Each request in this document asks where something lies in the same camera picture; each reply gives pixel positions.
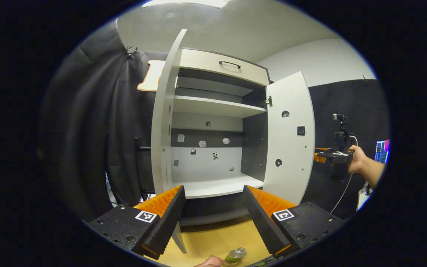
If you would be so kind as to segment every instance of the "open cabinet door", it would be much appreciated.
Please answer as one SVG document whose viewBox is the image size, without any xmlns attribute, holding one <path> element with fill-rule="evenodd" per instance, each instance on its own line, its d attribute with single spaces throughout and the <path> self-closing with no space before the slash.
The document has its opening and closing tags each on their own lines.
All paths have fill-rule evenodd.
<svg viewBox="0 0 427 267">
<path fill-rule="evenodd" d="M 268 156 L 263 190 L 300 204 L 314 160 L 315 125 L 301 72 L 266 86 Z"/>
<path fill-rule="evenodd" d="M 151 165 L 154 190 L 161 194 L 173 187 L 171 178 L 171 122 L 174 94 L 182 55 L 183 29 L 169 50 L 154 101 L 151 125 Z"/>
</svg>

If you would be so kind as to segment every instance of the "yellow table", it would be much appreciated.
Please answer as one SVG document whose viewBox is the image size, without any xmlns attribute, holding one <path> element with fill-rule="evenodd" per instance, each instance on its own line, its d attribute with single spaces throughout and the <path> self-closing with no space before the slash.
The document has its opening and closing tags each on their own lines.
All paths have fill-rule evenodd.
<svg viewBox="0 0 427 267">
<path fill-rule="evenodd" d="M 181 227 L 181 235 L 187 253 L 182 253 L 171 238 L 157 262 L 172 267 L 192 267 L 204 262 L 210 255 L 225 259 L 231 250 L 245 247 L 247 254 L 238 265 L 242 267 L 271 255 L 249 216 L 207 225 Z"/>
</svg>

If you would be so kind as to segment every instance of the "black handle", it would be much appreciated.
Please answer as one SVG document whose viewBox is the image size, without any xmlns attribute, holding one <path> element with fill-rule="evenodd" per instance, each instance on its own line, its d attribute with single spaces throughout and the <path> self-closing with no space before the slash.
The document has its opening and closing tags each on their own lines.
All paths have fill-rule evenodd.
<svg viewBox="0 0 427 267">
<path fill-rule="evenodd" d="M 228 61 L 223 61 L 223 60 L 221 60 L 221 61 L 219 61 L 219 62 L 218 62 L 218 64 L 222 64 L 222 63 L 232 64 L 232 65 L 237 66 L 237 68 L 241 68 L 241 67 L 242 67 L 242 66 L 240 66 L 240 65 L 238 65 L 238 64 L 235 64 L 235 63 L 232 63 L 232 62 L 228 62 Z"/>
</svg>

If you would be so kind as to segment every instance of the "computer monitor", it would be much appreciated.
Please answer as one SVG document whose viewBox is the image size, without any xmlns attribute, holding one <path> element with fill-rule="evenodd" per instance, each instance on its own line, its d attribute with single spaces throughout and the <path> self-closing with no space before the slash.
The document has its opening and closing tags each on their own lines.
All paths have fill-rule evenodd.
<svg viewBox="0 0 427 267">
<path fill-rule="evenodd" d="M 390 151 L 390 139 L 377 141 L 375 150 L 375 161 L 381 163 L 388 162 L 388 152 Z"/>
</svg>

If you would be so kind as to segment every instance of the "ceiling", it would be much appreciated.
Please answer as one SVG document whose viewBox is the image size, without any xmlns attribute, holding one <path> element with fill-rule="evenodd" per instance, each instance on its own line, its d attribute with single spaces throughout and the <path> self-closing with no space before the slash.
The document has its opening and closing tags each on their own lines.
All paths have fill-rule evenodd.
<svg viewBox="0 0 427 267">
<path fill-rule="evenodd" d="M 274 0 L 230 0 L 217 9 L 198 4 L 136 7 L 118 18 L 125 46 L 168 52 L 181 29 L 184 47 L 259 62 L 280 51 L 340 36 L 301 11 Z"/>
</svg>

